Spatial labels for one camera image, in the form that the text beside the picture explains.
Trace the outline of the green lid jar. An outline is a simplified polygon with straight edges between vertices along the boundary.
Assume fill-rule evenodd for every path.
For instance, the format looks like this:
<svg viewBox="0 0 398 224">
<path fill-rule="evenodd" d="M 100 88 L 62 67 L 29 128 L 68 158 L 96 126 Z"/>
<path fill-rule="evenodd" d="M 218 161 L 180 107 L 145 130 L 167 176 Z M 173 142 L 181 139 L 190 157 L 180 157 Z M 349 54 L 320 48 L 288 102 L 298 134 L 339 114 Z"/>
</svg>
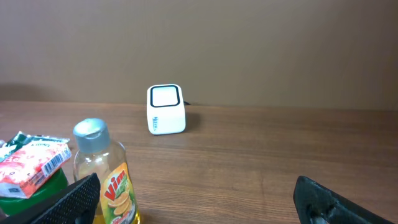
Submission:
<svg viewBox="0 0 398 224">
<path fill-rule="evenodd" d="M 1 197 L 1 209 L 8 216 L 15 215 L 59 193 L 59 191 L 67 187 L 67 177 L 63 169 L 60 168 L 28 199 Z"/>
</svg>

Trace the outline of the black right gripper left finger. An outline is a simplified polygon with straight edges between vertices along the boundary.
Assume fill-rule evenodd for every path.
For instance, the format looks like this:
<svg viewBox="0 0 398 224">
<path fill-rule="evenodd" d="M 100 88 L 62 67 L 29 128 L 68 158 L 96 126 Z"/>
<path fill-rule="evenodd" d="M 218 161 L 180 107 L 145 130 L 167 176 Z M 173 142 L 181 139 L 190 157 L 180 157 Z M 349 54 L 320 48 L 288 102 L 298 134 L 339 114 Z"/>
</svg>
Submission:
<svg viewBox="0 0 398 224">
<path fill-rule="evenodd" d="M 69 185 L 59 193 L 1 221 L 1 224 L 92 224 L 100 200 L 97 174 Z"/>
</svg>

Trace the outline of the yellow dish soap bottle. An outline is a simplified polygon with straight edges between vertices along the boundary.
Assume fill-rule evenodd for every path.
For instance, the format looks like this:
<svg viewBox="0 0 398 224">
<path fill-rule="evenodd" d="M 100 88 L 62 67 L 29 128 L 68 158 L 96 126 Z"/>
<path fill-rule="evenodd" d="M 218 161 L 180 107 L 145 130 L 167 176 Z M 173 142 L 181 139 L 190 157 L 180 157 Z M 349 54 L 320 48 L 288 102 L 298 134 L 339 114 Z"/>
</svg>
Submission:
<svg viewBox="0 0 398 224">
<path fill-rule="evenodd" d="M 73 162 L 76 181 L 95 173 L 100 192 L 94 223 L 140 224 L 141 214 L 131 181 L 124 146 L 113 139 L 107 124 L 87 118 L 75 125 L 78 151 Z"/>
</svg>

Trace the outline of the red Kleenex tissue pack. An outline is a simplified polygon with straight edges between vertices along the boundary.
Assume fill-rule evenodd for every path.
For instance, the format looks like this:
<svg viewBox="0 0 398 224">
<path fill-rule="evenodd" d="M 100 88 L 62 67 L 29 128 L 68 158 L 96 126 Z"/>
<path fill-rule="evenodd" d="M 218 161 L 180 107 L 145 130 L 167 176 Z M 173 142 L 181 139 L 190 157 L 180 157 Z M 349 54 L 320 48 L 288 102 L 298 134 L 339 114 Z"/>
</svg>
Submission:
<svg viewBox="0 0 398 224">
<path fill-rule="evenodd" d="M 30 198 L 71 158 L 69 141 L 21 131 L 1 141 L 1 197 Z"/>
</svg>

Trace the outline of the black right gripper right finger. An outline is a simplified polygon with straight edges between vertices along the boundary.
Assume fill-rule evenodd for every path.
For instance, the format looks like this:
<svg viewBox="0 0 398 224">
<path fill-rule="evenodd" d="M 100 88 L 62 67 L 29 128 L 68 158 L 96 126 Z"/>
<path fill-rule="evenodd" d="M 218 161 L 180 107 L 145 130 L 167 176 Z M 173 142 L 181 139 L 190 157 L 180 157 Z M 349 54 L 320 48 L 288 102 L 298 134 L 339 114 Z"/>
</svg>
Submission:
<svg viewBox="0 0 398 224">
<path fill-rule="evenodd" d="M 293 200 L 300 223 L 392 224 L 306 177 L 298 177 Z"/>
</svg>

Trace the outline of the white barcode scanner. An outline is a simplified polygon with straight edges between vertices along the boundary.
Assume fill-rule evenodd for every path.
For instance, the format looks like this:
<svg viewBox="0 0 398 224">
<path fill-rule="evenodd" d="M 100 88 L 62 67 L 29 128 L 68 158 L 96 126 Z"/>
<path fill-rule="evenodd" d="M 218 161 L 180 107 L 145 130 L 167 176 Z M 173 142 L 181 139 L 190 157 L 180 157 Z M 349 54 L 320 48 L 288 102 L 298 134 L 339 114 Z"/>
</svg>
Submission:
<svg viewBox="0 0 398 224">
<path fill-rule="evenodd" d="M 149 87 L 146 113 L 148 128 L 153 135 L 183 132 L 186 114 L 181 87 L 177 84 Z"/>
</svg>

